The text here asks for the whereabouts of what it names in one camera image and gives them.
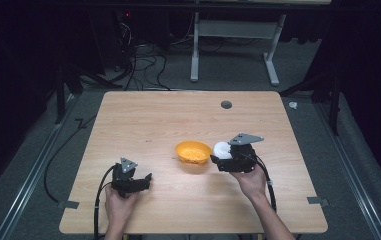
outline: dark background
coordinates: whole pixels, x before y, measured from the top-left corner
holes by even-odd
[[[365,11],[288,14],[281,40],[298,38],[303,44],[322,39],[306,78],[327,71],[332,64],[339,66],[335,75],[342,92],[381,165],[381,1],[333,1],[333,6]],[[139,27],[138,37],[165,49],[170,32],[185,34],[190,16],[166,11],[131,13],[133,24]],[[227,17],[240,19],[240,15]],[[92,30],[89,15],[82,9],[0,1],[0,175],[27,129],[45,111],[59,66],[74,62],[91,72],[103,72],[106,62]]]

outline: table top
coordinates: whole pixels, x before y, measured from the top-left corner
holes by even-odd
[[[224,109],[221,102],[230,101]],[[183,163],[175,146],[197,140],[213,148],[239,132],[262,136],[252,143],[274,182],[277,213],[293,233],[322,233],[327,222],[315,197],[305,162],[276,92],[109,92],[96,118],[69,200],[63,233],[93,233],[94,200],[105,172],[125,157],[139,165],[135,179],[152,173],[125,233],[262,233],[263,229],[237,181],[204,165]],[[109,175],[106,182],[112,179]],[[104,192],[99,231],[108,225]]]

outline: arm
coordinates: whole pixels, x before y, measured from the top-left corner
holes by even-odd
[[[268,202],[265,195],[266,178],[262,169],[256,165],[252,172],[230,174],[237,179],[243,194],[255,208],[268,239],[294,239],[289,229]]]
[[[129,198],[122,198],[110,184],[106,185],[105,192],[106,212],[109,219],[105,240],[120,240],[140,193],[133,193]]]

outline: orange bowl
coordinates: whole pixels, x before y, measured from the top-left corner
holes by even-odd
[[[202,142],[184,141],[175,147],[175,152],[183,162],[202,164],[210,158],[212,149]]]

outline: white object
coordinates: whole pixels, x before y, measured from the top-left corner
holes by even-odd
[[[289,107],[293,109],[297,109],[297,102],[289,102]]]
[[[218,142],[214,147],[214,156],[219,159],[231,159],[231,146],[227,142]]]

